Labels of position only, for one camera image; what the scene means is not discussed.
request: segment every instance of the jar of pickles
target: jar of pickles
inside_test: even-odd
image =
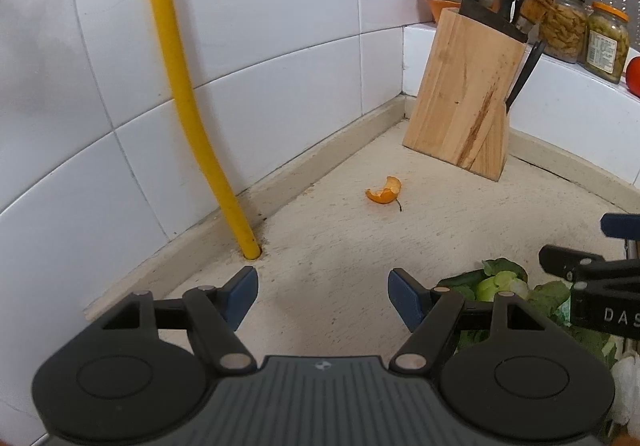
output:
[[[555,0],[540,23],[545,54],[576,63],[584,48],[587,18],[584,0]]]
[[[587,49],[584,67],[612,83],[619,83],[629,52],[629,17],[602,2],[593,3],[587,22]]]

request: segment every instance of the wooden knife block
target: wooden knife block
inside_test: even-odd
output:
[[[402,144],[497,181],[509,133],[504,101],[525,47],[444,9]]]

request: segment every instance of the tomato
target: tomato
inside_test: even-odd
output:
[[[626,86],[640,97],[640,56],[636,56],[626,68]]]

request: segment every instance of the orange peel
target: orange peel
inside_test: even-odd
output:
[[[400,182],[400,179],[390,175],[386,178],[386,184],[382,190],[373,192],[370,189],[367,189],[364,191],[364,194],[368,199],[377,202],[378,204],[389,204],[398,198],[401,186],[402,183]]]

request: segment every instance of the yellow gas hose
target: yellow gas hose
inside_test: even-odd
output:
[[[184,135],[211,191],[218,199],[222,214],[236,236],[242,254],[245,258],[254,260],[260,256],[260,246],[256,242],[254,232],[240,208],[225,173],[220,168],[220,163],[202,126],[180,41],[174,0],[151,0],[151,8],[156,20],[166,74],[174,94],[174,102]]]

